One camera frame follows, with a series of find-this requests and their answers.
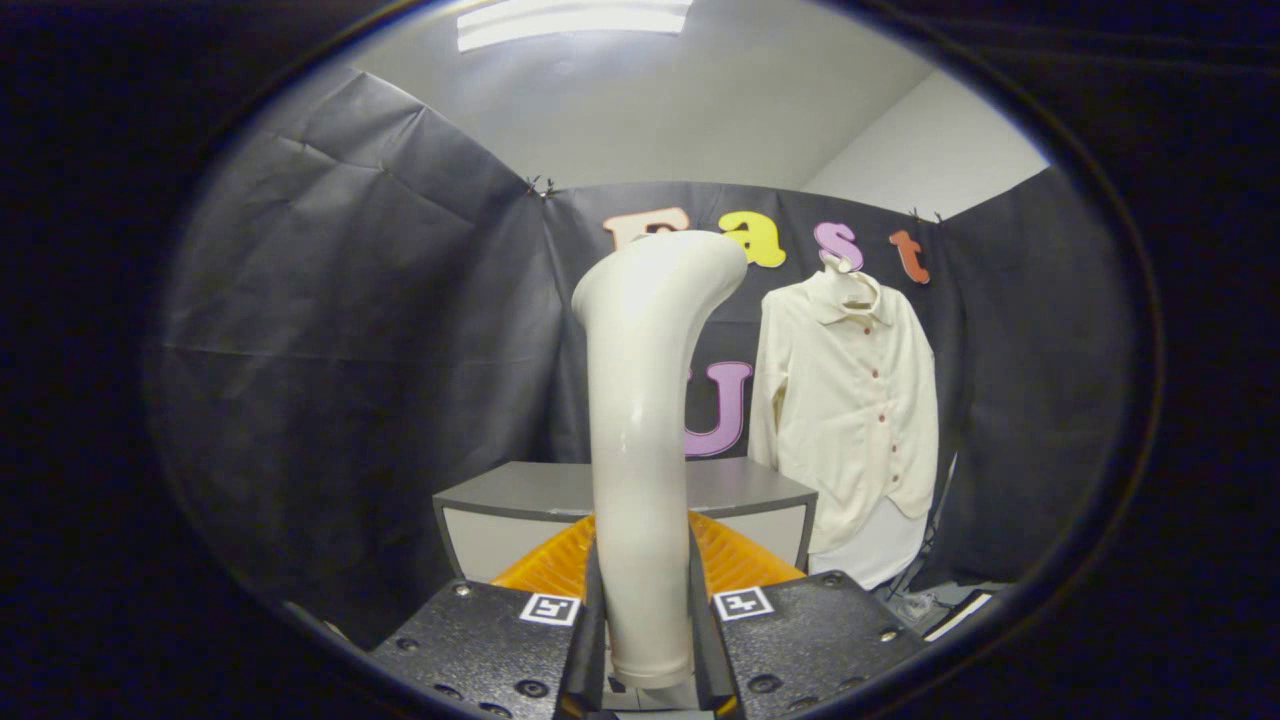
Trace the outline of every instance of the white plastic pipe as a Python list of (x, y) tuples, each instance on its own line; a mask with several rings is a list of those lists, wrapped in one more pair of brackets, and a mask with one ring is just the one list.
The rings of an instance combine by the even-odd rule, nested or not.
[(746, 275), (722, 234), (640, 236), (573, 291), (586, 328), (595, 542), (614, 676), (668, 688), (692, 673), (685, 391), (694, 343)]

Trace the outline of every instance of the black metal plate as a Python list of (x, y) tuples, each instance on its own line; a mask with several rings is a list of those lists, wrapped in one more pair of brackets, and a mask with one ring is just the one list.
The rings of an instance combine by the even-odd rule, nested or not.
[[(484, 583), (451, 583), (372, 657), (426, 693), (461, 696), (498, 717), (552, 720), (573, 626), (521, 620), (531, 597)], [(577, 615), (580, 623), (581, 607)]]
[(768, 720), (845, 693), (924, 648), (844, 573), (763, 591), (772, 612), (716, 616), (745, 720)]

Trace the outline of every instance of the orange letter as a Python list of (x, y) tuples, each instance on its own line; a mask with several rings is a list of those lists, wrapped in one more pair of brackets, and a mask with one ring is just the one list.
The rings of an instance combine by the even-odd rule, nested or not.
[(777, 268), (787, 259), (786, 251), (778, 247), (778, 225), (765, 215), (748, 210), (728, 213), (721, 217), (719, 228), (742, 243), (749, 263)]
[(604, 220), (604, 229), (613, 233), (613, 250), (617, 250), (646, 232), (687, 231), (689, 215), (680, 208), (614, 215)]
[(918, 258), (920, 243), (911, 240), (911, 236), (906, 234), (906, 231), (897, 231), (888, 236), (888, 242), (897, 246), (897, 256), (902, 259), (902, 269), (906, 270), (906, 277), (919, 284), (928, 284), (929, 272), (920, 266)]

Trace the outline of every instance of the yellow letter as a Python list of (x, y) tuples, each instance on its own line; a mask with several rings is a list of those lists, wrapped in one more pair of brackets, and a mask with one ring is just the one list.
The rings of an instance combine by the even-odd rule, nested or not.
[(721, 217), (719, 227), (726, 236), (742, 243), (749, 263), (777, 268), (787, 259), (786, 251), (778, 247), (778, 225), (765, 215), (749, 210), (728, 213)]
[(687, 231), (689, 215), (680, 208), (664, 208), (662, 210), (649, 210), (648, 213), (635, 213), (632, 215), (614, 215), (604, 220), (604, 229), (613, 233), (613, 249), (617, 250), (631, 242), (636, 236), (646, 232)]

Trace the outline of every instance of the ceiling light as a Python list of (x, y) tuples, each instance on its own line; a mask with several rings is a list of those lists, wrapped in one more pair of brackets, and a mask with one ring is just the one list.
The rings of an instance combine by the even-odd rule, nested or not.
[(458, 18), (458, 51), (559, 32), (678, 35), (692, 0), (506, 0)]

